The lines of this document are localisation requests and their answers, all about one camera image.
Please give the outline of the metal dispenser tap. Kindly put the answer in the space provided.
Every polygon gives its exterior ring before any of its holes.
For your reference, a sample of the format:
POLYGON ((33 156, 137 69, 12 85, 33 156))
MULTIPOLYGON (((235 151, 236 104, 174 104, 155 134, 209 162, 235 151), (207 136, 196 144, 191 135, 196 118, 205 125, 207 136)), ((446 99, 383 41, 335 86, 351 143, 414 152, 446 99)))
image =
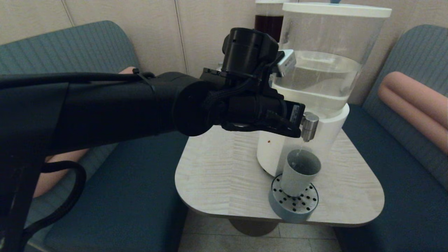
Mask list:
POLYGON ((310 142, 315 137, 320 118, 311 113, 304 112, 301 119, 301 138, 304 142, 310 142))

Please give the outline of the grey-blue plastic cup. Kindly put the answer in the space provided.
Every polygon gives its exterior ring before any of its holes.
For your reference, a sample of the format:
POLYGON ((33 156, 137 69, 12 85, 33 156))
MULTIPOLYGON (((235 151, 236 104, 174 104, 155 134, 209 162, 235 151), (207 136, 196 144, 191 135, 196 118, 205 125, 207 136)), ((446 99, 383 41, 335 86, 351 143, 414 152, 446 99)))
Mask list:
POLYGON ((308 150, 295 149, 288 153, 280 179, 286 195, 298 197, 312 183, 321 170, 320 159, 308 150))

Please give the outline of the clear water dispenser white base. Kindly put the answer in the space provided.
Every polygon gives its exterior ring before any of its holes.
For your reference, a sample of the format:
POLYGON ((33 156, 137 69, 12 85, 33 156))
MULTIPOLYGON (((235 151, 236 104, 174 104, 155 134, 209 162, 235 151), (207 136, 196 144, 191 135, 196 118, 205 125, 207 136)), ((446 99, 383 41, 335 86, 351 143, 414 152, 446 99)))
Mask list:
POLYGON ((271 176, 280 174, 293 149, 327 159, 348 117, 347 100, 368 60, 391 8, 345 3, 284 3, 279 42, 281 50, 293 49, 296 65, 272 87, 286 100, 303 103, 305 112, 319 117, 314 139, 288 138, 260 132, 257 158, 271 176))

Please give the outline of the large blue drip tray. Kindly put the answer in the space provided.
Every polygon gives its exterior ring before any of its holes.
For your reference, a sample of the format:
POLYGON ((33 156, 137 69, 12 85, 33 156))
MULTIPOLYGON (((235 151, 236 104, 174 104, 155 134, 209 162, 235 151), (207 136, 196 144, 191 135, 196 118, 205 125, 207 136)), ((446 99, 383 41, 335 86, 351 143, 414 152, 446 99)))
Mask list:
POLYGON ((268 202, 274 213, 288 223, 300 224, 309 220, 320 202, 318 190, 310 183, 299 196, 287 195, 282 187, 282 173, 274 177, 268 202))

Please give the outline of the teal upholstered booth bench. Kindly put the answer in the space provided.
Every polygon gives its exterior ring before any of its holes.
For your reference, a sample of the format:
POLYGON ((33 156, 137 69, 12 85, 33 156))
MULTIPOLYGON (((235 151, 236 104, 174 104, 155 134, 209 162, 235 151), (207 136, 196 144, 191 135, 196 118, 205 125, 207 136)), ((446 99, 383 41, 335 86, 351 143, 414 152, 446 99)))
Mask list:
MULTIPOLYGON (((118 73, 139 66, 130 39, 112 21, 0 45, 0 75, 118 73)), ((80 200, 24 250, 177 252, 188 210, 174 176, 187 140, 172 132, 92 148, 80 160, 88 177, 80 200)))
POLYGON ((395 43, 362 105, 343 125, 385 195, 361 227, 336 227, 343 252, 448 252, 448 154, 378 97, 387 74, 403 73, 448 97, 448 28, 421 24, 395 43))

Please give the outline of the brass table pedestal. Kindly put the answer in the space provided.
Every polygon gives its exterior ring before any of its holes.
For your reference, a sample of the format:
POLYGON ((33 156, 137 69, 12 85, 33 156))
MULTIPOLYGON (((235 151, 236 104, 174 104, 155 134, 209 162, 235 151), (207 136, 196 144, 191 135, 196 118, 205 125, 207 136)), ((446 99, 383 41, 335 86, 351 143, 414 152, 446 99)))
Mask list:
POLYGON ((246 236, 261 237, 277 228, 279 222, 230 218, 230 224, 246 236))

